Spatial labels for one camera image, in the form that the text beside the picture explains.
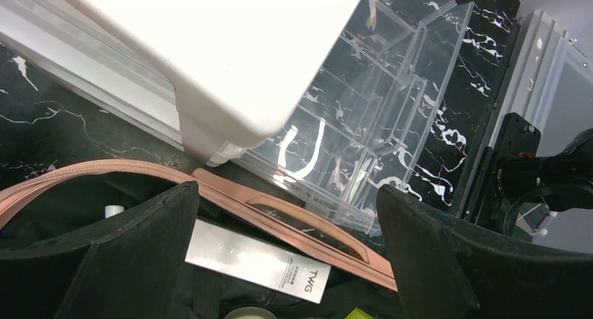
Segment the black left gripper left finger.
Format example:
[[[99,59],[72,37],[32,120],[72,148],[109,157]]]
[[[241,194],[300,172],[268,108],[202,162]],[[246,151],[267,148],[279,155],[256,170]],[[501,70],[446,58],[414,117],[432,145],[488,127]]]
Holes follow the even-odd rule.
[[[199,207],[179,184],[113,217],[1,251],[2,318],[167,318]]]

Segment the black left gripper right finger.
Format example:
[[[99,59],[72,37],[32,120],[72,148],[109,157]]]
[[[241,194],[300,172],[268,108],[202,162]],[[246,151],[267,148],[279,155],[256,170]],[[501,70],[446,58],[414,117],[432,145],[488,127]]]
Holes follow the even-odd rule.
[[[591,318],[592,256],[520,241],[382,186],[376,211],[407,318]]]

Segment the white pink blue spray bottle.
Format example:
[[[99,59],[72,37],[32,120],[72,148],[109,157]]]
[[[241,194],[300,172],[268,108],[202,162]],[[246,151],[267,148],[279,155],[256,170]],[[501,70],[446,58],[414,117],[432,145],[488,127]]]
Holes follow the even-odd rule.
[[[117,214],[120,214],[125,211],[125,207],[121,205],[107,205],[104,207],[104,218],[111,218]]]

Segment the pink hard shell suitcase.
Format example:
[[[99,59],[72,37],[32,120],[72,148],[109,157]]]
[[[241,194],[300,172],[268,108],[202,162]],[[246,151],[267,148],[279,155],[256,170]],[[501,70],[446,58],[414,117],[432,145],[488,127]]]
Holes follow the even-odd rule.
[[[223,318],[255,306],[277,318],[345,318],[359,308],[402,318],[389,262],[346,231],[283,199],[197,169],[131,159],[72,164],[1,191],[1,251],[23,249],[104,220],[182,183],[198,185],[202,220],[331,266],[319,304],[185,261],[167,318]]]

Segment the clear plastic drawer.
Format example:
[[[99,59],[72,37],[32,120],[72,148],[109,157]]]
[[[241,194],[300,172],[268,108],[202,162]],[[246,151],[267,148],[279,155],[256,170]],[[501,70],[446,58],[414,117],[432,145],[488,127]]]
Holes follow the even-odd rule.
[[[286,125],[235,163],[310,212],[380,235],[378,188],[407,188],[472,9],[360,0]]]

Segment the white divided organizer box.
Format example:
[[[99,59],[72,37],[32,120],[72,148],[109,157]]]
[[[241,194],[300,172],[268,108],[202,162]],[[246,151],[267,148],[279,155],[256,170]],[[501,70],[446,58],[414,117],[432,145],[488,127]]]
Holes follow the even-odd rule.
[[[275,136],[360,0],[1,0],[1,42],[72,92],[222,164]]]

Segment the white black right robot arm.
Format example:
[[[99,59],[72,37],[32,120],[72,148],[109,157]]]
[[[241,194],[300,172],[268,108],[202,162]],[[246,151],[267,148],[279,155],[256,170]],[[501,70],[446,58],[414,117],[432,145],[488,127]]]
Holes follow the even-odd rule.
[[[542,8],[520,12],[511,55],[456,215],[536,240],[592,207],[592,60]]]

